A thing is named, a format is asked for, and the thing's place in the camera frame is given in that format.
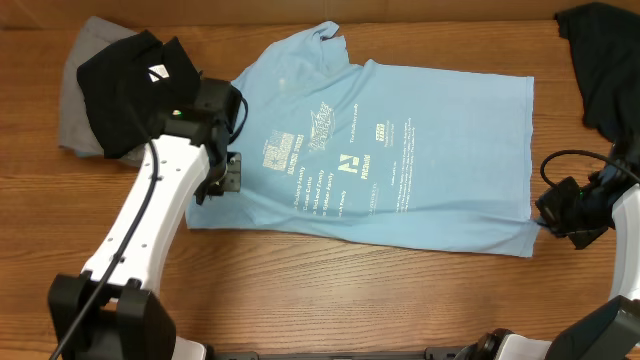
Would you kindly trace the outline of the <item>light blue printed t-shirt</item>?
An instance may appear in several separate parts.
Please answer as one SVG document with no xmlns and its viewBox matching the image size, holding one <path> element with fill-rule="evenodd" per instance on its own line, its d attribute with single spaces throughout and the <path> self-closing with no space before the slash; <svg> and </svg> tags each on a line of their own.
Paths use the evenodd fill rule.
<svg viewBox="0 0 640 360">
<path fill-rule="evenodd" d="M 236 193 L 192 229 L 257 229 L 529 257 L 534 81 L 350 61 L 336 23 L 272 43 L 235 80 Z"/>
</svg>

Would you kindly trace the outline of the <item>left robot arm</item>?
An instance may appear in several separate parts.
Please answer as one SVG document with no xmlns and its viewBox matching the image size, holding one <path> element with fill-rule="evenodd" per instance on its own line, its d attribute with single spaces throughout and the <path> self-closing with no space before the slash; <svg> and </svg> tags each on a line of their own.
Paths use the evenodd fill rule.
<svg viewBox="0 0 640 360">
<path fill-rule="evenodd" d="M 190 105 L 161 110 L 136 180 L 113 226 L 77 276 L 48 293 L 54 359 L 211 359 L 181 338 L 158 292 L 168 251 L 190 202 L 237 192 L 241 161 L 229 145 L 248 105 L 230 83 L 204 78 Z"/>
</svg>

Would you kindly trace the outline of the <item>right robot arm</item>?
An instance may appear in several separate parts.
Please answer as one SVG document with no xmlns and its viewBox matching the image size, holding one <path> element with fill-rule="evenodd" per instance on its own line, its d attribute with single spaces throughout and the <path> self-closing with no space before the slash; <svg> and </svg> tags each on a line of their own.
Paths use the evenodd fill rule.
<svg viewBox="0 0 640 360">
<path fill-rule="evenodd" d="M 553 182 L 551 161 L 584 156 L 604 162 L 580 186 L 572 177 Z M 549 189 L 536 201 L 543 226 L 584 250 L 609 230 L 615 257 L 607 301 L 552 340 L 536 340 L 507 329 L 484 334 L 451 355 L 453 359 L 627 359 L 639 346 L 639 146 L 616 144 L 607 156 L 561 150 L 543 160 L 540 175 Z"/>
</svg>

